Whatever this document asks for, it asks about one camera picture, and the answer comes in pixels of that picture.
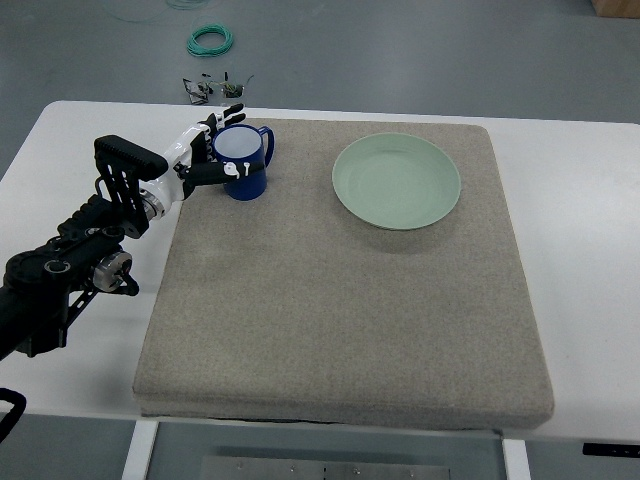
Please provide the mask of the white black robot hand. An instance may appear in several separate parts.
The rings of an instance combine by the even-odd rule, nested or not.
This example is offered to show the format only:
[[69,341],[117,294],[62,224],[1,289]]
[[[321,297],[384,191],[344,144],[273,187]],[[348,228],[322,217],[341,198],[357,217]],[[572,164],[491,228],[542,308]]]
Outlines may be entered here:
[[160,218],[173,204],[187,199],[195,188],[230,182],[215,158],[212,142],[216,134],[235,124],[246,124],[242,104],[211,114],[187,129],[164,153],[167,171],[140,186],[147,217]]

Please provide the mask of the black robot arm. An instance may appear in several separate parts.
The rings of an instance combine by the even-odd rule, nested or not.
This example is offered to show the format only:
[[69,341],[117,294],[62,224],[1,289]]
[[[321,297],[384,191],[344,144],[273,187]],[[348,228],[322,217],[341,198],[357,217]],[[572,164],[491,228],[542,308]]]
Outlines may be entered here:
[[1,287],[1,355],[29,357],[63,348],[71,324],[99,293],[135,296],[132,260],[121,248],[139,238],[149,219],[139,190],[168,170],[160,155],[116,135],[94,142],[96,183],[109,195],[92,195],[46,244],[6,264]]

